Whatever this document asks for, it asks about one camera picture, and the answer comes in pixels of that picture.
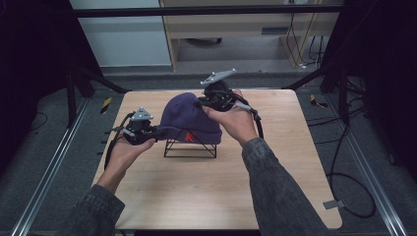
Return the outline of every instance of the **wooden tabletop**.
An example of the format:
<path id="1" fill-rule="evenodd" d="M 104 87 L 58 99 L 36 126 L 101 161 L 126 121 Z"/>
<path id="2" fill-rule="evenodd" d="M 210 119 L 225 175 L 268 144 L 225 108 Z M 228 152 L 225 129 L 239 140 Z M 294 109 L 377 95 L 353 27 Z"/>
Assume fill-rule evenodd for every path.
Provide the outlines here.
<path id="1" fill-rule="evenodd" d="M 201 90 L 187 90 L 203 96 Z M 125 94 L 114 127 L 140 106 L 158 125 L 166 103 L 185 90 Z M 242 90 L 262 117 L 265 140 L 294 177 L 328 228 L 341 226 L 338 209 L 325 209 L 332 196 L 325 172 L 293 90 Z M 120 229 L 258 229 L 241 147 L 224 130 L 217 158 L 164 157 L 157 142 L 128 170 L 116 196 L 126 207 Z M 95 183 L 103 171 L 103 155 Z"/>

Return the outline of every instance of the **metal frame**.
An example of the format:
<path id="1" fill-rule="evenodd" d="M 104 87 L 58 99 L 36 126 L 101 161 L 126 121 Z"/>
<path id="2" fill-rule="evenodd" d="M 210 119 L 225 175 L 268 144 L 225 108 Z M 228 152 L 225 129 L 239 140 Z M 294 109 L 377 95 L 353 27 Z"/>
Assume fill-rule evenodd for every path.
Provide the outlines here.
<path id="1" fill-rule="evenodd" d="M 332 109 L 333 113 L 338 114 L 336 108 L 337 105 L 334 98 L 326 93 L 325 98 L 328 101 L 328 105 Z M 340 125 L 340 129 L 343 130 L 344 122 L 339 120 L 338 123 Z M 352 153 L 352 157 L 355 160 L 356 166 L 358 167 L 361 176 L 365 181 L 365 184 L 368 186 L 369 192 L 375 199 L 375 204 L 377 205 L 377 208 L 387 226 L 389 233 L 391 235 L 397 236 L 408 235 L 401 219 L 399 218 L 392 203 L 390 202 L 386 191 L 384 190 L 381 182 L 378 180 L 378 177 L 368 163 L 367 157 L 360 149 L 355 136 L 351 132 L 347 134 L 346 141 Z"/>
<path id="2" fill-rule="evenodd" d="M 134 9 L 95 9 L 95 10 L 73 10 L 73 11 L 48 11 L 41 14 L 54 17 L 76 17 L 76 18 L 108 18 L 108 17 L 150 17 L 150 16 L 186 16 L 186 15 L 235 15 L 235 14 L 284 14 L 284 13 L 332 13 L 355 10 L 355 7 L 343 4 L 325 5 L 256 5 L 256 6 L 213 6 L 213 7 L 176 7 L 176 8 L 134 8 Z M 46 169 L 39 185 L 30 199 L 24 213 L 16 223 L 11 235 L 27 235 L 30 226 L 39 210 L 47 191 L 55 178 L 57 170 L 65 157 L 65 153 L 74 138 L 75 133 L 81 123 L 88 99 L 84 98 L 81 105 L 80 115 L 75 120 L 74 125 L 67 129 L 60 147 L 56 150 L 52 160 Z M 366 157 L 359 149 L 353 135 L 348 135 L 349 146 L 354 153 L 354 158 L 358 168 L 371 193 L 376 198 L 377 207 L 387 225 L 387 229 L 392 235 L 407 235 L 404 226 L 390 203 L 378 178 L 366 161 Z"/>
<path id="3" fill-rule="evenodd" d="M 49 187 L 51 186 L 56 173 L 61 165 L 62 160 L 67 153 L 67 150 L 71 144 L 71 141 L 75 137 L 77 130 L 83 120 L 84 115 L 86 114 L 87 107 L 89 105 L 90 98 L 83 98 L 80 108 L 78 110 L 78 117 L 75 119 L 74 124 L 67 129 L 64 134 L 64 137 L 61 140 L 61 143 L 56 149 L 51 161 L 49 162 L 48 167 L 46 168 L 42 179 L 37 185 L 36 190 L 31 196 L 30 202 L 25 208 L 25 211 L 19 218 L 18 222 L 13 227 L 11 235 L 13 236 L 23 236 L 27 235 L 30 231 L 31 224 L 34 221 L 34 218 L 37 215 L 37 212 L 40 209 L 40 206 L 43 203 L 43 200 L 48 193 Z"/>
<path id="4" fill-rule="evenodd" d="M 333 13 L 354 10 L 356 7 L 344 4 L 305 5 L 252 5 L 252 6 L 206 6 L 206 7 L 164 7 L 127 9 L 83 9 L 73 11 L 49 11 L 45 14 L 57 17 L 115 18 L 187 15 L 236 15 L 236 14 L 282 14 L 282 13 Z"/>
<path id="5" fill-rule="evenodd" d="M 203 148 L 173 148 L 174 145 L 196 145 Z M 163 157 L 193 157 L 193 158 L 217 158 L 217 145 L 186 144 L 174 140 L 166 140 Z M 206 151 L 208 155 L 168 155 L 171 150 Z"/>

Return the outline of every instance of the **person's right hand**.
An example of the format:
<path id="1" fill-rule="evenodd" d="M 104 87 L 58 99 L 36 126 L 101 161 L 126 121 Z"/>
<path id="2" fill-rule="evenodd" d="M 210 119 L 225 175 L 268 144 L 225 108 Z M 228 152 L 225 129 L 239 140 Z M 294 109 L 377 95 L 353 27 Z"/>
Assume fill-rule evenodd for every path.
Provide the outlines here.
<path id="1" fill-rule="evenodd" d="M 240 90 L 235 90 L 233 92 L 243 97 Z M 209 118 L 220 123 L 226 132 L 239 142 L 242 147 L 248 141 L 258 137 L 258 134 L 255 131 L 254 118 L 252 117 L 252 113 L 248 110 L 238 106 L 233 106 L 226 112 L 216 111 L 207 106 L 203 106 L 203 110 Z"/>

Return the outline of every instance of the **black wire stand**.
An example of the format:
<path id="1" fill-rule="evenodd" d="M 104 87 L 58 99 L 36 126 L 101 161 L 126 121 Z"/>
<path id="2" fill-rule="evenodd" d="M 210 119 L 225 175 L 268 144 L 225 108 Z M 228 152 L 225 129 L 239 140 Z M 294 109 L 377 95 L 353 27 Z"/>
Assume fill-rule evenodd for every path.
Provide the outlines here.
<path id="1" fill-rule="evenodd" d="M 166 140 L 163 157 L 217 158 L 217 145 L 205 145 L 192 132 L 189 132 L 189 134 L 191 134 L 198 142 L 184 143 L 176 141 L 175 139 L 168 139 Z M 169 152 L 172 153 L 177 151 L 181 154 L 168 154 Z"/>

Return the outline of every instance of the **wrist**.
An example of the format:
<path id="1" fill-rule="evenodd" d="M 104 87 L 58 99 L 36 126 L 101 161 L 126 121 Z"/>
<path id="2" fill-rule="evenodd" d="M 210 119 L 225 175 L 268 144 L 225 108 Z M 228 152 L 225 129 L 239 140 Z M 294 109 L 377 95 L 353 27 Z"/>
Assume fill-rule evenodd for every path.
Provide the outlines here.
<path id="1" fill-rule="evenodd" d="M 256 139 L 256 138 L 258 138 L 258 135 L 253 135 L 253 136 L 241 139 L 238 142 L 239 142 L 241 147 L 244 147 L 247 142 L 249 142 L 250 140 Z"/>
<path id="2" fill-rule="evenodd" d="M 116 193 L 117 187 L 125 177 L 126 171 L 106 169 L 97 181 L 97 185 L 103 187 L 112 194 Z"/>

